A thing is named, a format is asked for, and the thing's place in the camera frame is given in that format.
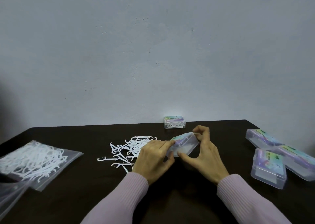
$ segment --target painted wall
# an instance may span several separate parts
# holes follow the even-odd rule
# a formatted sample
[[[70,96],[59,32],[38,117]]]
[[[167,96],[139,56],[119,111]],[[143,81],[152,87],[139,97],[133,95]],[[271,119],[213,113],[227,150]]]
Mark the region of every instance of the painted wall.
[[[310,152],[314,27],[315,0],[0,0],[2,141],[179,114]]]

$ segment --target ribbed cuff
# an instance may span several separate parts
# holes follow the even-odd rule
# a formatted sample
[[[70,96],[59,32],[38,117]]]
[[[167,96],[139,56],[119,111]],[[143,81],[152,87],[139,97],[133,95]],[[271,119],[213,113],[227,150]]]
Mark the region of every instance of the ribbed cuff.
[[[148,181],[138,173],[129,172],[114,189],[113,193],[119,193],[118,200],[125,205],[127,210],[133,212],[147,193]]]
[[[248,218],[256,197],[260,197],[238,174],[223,178],[218,184],[217,195],[236,215],[238,222],[243,222]]]

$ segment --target table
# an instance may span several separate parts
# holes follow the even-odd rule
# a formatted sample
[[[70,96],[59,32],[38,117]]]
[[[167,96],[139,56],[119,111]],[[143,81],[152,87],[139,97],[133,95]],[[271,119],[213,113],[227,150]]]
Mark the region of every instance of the table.
[[[169,140],[197,125],[210,128],[230,174],[237,173],[259,194],[270,200],[292,223],[314,223],[315,183],[287,171],[288,181],[278,190],[250,176],[255,147],[245,138],[257,128],[247,120],[187,122],[184,129],[164,129],[163,123],[30,128],[0,145],[0,156],[35,139],[58,148],[81,151],[83,156],[65,168],[42,192],[28,189],[2,223],[80,223],[85,215],[123,179],[123,168],[111,156],[108,143],[124,144],[133,136]],[[191,157],[197,157],[196,148]],[[188,164],[175,158],[174,165],[150,188],[134,212],[134,223],[236,223],[216,196],[216,186]]]

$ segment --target pink sleeve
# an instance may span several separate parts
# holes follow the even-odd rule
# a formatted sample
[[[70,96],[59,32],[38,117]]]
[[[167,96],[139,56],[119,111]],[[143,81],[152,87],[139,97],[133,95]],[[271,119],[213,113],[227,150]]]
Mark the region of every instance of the pink sleeve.
[[[101,200],[81,224],[132,224],[132,215],[147,193],[148,181],[137,173],[127,173],[107,197]]]
[[[290,223],[270,201],[259,195],[238,174],[222,179],[218,184],[217,195],[238,223]]]

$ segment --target clear plastic bag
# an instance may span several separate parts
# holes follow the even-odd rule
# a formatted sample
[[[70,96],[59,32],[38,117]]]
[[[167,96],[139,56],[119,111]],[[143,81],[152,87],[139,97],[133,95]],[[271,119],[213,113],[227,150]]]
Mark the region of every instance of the clear plastic bag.
[[[41,144],[39,142],[36,142],[36,141],[31,141],[29,142],[28,144],[26,145],[43,145],[43,146],[48,146],[48,145],[45,145],[45,144]],[[59,149],[59,148],[55,148],[55,147],[52,147],[52,146],[48,146],[49,148],[51,148],[52,151],[62,151],[61,152],[61,157],[65,157],[66,156],[66,160],[65,162],[61,163],[58,165],[57,168],[55,169],[52,169],[51,172],[49,174],[47,174],[46,176],[43,176],[43,177],[37,177],[35,178],[34,180],[31,180],[31,178],[25,178],[24,180],[29,180],[30,181],[30,187],[37,190],[37,191],[42,191],[44,190],[44,188],[58,175],[60,174],[60,172],[65,168],[67,167],[73,160],[77,159],[78,157],[80,157],[81,155],[83,155],[83,153],[81,152],[77,152],[77,151],[72,151],[72,150],[67,150],[67,149]],[[6,156],[2,157],[0,159],[0,170],[3,169],[3,164],[2,164],[2,159],[5,158]],[[14,173],[4,173],[2,172],[3,174],[6,174],[8,177],[10,178],[13,178],[14,180],[16,181],[22,181],[23,178],[18,176],[17,174],[14,174]]]
[[[0,183],[0,221],[29,187],[29,181]]]

